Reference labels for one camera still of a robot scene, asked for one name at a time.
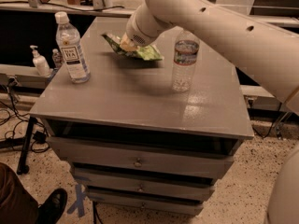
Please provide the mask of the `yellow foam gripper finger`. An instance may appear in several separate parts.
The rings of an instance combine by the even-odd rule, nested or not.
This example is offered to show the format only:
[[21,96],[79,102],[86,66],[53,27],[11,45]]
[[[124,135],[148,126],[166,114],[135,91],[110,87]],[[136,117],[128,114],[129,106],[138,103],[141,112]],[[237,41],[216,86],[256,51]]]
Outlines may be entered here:
[[136,51],[137,45],[127,36],[124,34],[121,38],[120,47],[125,51]]

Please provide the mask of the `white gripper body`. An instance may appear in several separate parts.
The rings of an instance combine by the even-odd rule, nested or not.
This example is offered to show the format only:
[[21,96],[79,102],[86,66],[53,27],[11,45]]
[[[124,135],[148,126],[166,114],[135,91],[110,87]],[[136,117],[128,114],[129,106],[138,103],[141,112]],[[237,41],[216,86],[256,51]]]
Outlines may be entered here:
[[125,34],[131,46],[146,47],[172,27],[172,24],[154,17],[146,3],[143,3],[127,22]]

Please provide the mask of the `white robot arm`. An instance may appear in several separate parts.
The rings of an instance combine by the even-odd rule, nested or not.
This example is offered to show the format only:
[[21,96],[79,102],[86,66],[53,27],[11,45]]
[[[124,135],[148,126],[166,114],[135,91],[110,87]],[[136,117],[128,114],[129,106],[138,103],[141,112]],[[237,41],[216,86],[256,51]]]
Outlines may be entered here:
[[144,0],[126,25],[131,48],[174,26],[217,51],[299,115],[299,36],[207,0]]

